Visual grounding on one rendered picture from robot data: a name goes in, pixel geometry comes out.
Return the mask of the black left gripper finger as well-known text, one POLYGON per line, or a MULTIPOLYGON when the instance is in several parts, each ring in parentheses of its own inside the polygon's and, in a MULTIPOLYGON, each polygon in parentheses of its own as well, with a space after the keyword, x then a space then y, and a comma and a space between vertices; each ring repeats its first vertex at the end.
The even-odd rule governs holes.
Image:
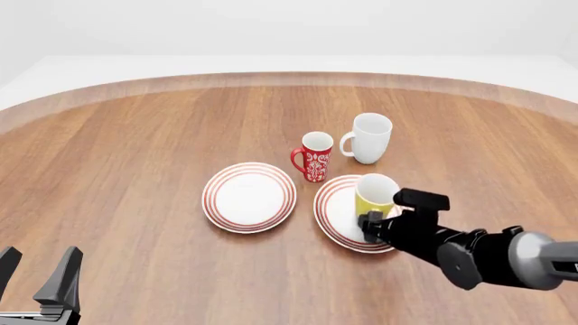
POLYGON ((19 265, 22 256, 23 254, 13 246, 8 246, 0 252, 0 297, 3 296, 6 286, 19 265))
POLYGON ((48 281, 33 296, 42 309, 80 312, 79 274, 82 259, 83 253, 76 246, 67 249, 48 281))

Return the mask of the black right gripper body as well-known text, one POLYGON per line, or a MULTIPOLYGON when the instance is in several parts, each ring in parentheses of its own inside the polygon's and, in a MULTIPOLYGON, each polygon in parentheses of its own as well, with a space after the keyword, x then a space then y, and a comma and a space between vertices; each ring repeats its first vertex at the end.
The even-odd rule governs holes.
POLYGON ((358 226, 363 232, 364 240, 367 243, 391 243, 392 218, 384 218, 384 213, 380 210, 370 210, 368 213, 358 216, 358 226))

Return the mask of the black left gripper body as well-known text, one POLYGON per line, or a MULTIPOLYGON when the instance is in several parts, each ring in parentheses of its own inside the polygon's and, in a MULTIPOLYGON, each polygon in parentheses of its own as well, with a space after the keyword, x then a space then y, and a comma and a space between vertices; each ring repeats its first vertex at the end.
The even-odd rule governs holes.
POLYGON ((39 312, 0 312, 0 325, 78 325, 81 316, 62 305, 42 305, 39 312))

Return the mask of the yellow and white mug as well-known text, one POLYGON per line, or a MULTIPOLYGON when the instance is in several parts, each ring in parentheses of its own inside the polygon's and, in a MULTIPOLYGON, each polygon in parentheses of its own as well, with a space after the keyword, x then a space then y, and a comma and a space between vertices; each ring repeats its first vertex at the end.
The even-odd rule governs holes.
POLYGON ((355 186, 356 216, 378 211, 387 218, 390 210, 395 206, 394 196, 400 191, 398 184, 386 175, 369 173, 362 175, 355 186))

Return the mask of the white plate with red rings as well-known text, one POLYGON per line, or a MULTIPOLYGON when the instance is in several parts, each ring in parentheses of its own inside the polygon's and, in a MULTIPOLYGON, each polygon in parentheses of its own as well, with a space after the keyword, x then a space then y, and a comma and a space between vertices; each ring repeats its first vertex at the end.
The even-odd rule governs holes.
POLYGON ((364 254, 393 251, 383 242, 368 243, 358 226, 356 188, 362 175, 342 175, 331 179, 317 191, 313 214, 327 237, 340 246, 364 254))
POLYGON ((220 229, 254 234, 285 221, 297 202, 297 190, 286 172, 263 162, 242 162, 220 170, 206 183, 201 206, 220 229))

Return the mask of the red patterned mug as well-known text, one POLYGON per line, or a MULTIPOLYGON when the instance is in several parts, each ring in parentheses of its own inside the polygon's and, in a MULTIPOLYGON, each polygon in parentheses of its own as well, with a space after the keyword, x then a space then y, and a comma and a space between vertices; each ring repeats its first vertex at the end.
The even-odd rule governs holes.
POLYGON ((324 132, 309 132, 302 137, 302 146, 291 152, 291 162, 307 181, 325 181, 333 143, 324 132))

